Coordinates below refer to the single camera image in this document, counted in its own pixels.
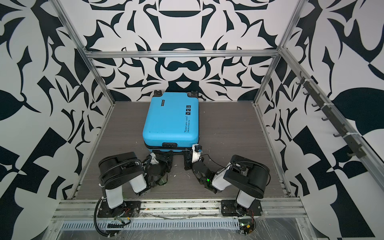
black cable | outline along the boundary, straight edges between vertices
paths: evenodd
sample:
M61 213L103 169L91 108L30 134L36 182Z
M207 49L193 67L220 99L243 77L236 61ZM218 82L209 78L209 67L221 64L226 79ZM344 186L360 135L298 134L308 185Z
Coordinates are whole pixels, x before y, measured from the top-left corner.
M209 156L209 154L203 154L203 155L201 155L201 156L205 156L205 155L207 155L207 156L211 159L212 162L216 163L217 165L221 166L222 168L225 168L225 167L223 167L222 165L220 165L220 164L218 164L217 162L215 162L215 161L211 158L211 156Z
M110 234L107 234L107 233L102 232L102 231L99 229L99 226L97 226L97 223L96 223L97 210L98 210L98 208L99 208L99 204L100 204L100 202L101 202L102 200L103 200L103 197L101 197L101 198L99 199L99 201L96 203L95 212L93 213L93 225L95 226L96 231L97 231L101 236L108 237L108 236L110 236Z
M257 166L259 166L259 167L262 167L262 168L264 168L264 169L266 170L266 172L268 173L268 175L269 175L269 181L268 181L268 183L267 183L265 186L268 186L268 185L269 185L269 182L271 181L271 174L269 173L269 170L268 170L268 169L266 169L264 166L262 166L261 164L259 164L259 163L257 163L257 162L251 162L251 161L240 161L240 162L233 162L233 163L229 164L228 166L226 166L226 167L223 167L223 170L219 169L219 170L221 170L220 172L219 172L219 170L217 170L216 174L219 174L219 173L221 173L222 171L224 171L224 169L226 169L227 167L229 167L229 166L231 166L231 165L233 165L233 164L236 164L236 163L241 163L241 162L249 162L249 163L253 163L253 164L256 164L256 165L257 165Z

black and white patterned wall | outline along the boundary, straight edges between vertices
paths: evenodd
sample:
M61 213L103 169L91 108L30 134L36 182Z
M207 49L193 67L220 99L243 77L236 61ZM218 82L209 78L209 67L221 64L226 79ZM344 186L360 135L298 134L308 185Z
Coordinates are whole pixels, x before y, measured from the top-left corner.
M94 59L116 101L150 101L154 90L199 91L201 100L253 100L272 57Z
M310 0L289 51L384 159L384 1Z
M110 103L47 0L0 1L1 239L48 226Z
M62 0L92 51L277 48L298 0Z
M383 1L310 0L288 49L383 158ZM382 239L384 192L281 60L259 102L293 195L324 239Z

metal grate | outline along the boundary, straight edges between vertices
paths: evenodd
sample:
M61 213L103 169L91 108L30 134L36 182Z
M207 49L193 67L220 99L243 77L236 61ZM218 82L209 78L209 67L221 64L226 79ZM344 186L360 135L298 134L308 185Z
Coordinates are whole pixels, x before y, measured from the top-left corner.
M111 220L98 223L100 229L105 230ZM124 230L183 230L183 229L228 229L238 230L237 219L167 219L167 220L132 220ZM93 221L77 220L64 221L62 231L94 230ZM122 230L122 228L108 228L108 230Z

blue suitcase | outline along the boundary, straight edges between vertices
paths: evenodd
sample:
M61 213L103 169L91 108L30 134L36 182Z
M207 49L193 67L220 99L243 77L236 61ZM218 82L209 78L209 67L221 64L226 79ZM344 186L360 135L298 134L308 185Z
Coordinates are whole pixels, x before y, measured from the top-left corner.
M197 96L197 92L155 91L143 130L144 143L150 151L191 150L199 142Z

gray wooden floor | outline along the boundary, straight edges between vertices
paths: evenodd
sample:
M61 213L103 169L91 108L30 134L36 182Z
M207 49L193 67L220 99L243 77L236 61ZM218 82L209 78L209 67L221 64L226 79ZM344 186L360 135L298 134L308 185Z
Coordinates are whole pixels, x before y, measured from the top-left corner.
M149 154L142 137L148 108L149 103L116 103L76 199L100 198L98 162L104 157L133 151L143 160ZM234 154L265 164L271 170L271 182L264 197L283 197L284 193L251 102L200 102L199 108L199 144L203 147L203 154L209 154L215 162L224 166ZM204 162L211 170L220 168L209 161L208 156L205 156ZM122 188L124 198L137 198L129 183ZM234 186L229 186L218 194L205 189L192 170L184 170L182 156L175 156L167 184L151 189L150 193L141 198L223 198L236 197L237 192L238 189Z

